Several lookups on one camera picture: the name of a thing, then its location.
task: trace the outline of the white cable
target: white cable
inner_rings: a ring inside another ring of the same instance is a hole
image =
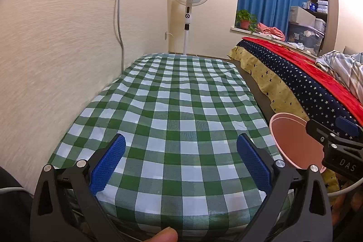
[[[10,187],[10,188],[2,188],[2,189],[0,189],[0,195],[1,194],[8,193],[8,192],[15,192],[15,191],[25,191],[26,193],[29,193],[27,190],[25,190],[22,187],[13,187],[13,188]]]
[[[363,184],[363,178],[361,178],[358,182],[354,183],[353,185],[349,186],[348,188],[345,188],[343,190],[328,193],[328,197],[336,197],[342,194],[349,193],[350,191],[353,191],[355,188],[359,187],[361,184]]]
[[[121,31],[120,31],[120,0],[117,0],[117,32],[118,32],[118,38],[119,38],[119,43],[121,46],[121,74],[123,74],[123,68],[124,68],[124,63],[125,63],[125,50],[124,50],[124,46],[123,46],[123,42],[122,42],[122,38],[121,38]]]

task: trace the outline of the pink blanket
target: pink blanket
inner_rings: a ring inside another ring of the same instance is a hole
[[[285,41],[284,33],[282,33],[282,31],[276,27],[267,27],[262,23],[258,23],[257,29],[261,31],[261,34],[271,36],[281,41]]]

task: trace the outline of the checkered tablecloth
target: checkered tablecloth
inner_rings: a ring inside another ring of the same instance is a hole
[[[148,233],[172,226],[186,240],[231,237],[265,196],[237,153],[242,132],[280,158],[233,64],[146,55],[88,104],[49,162],[72,166],[121,133],[125,155],[97,194],[107,213]]]

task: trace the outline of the human hand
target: human hand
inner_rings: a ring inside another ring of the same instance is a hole
[[[164,230],[157,233],[154,237],[145,240],[144,242],[177,242],[178,233],[176,230],[167,227]]]

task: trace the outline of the fan pole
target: fan pole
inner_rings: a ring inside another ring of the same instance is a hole
[[[183,48],[183,55],[188,53],[189,47],[189,26],[192,21],[192,3],[193,0],[186,0],[186,7],[185,7],[185,25],[184,25],[184,48]]]

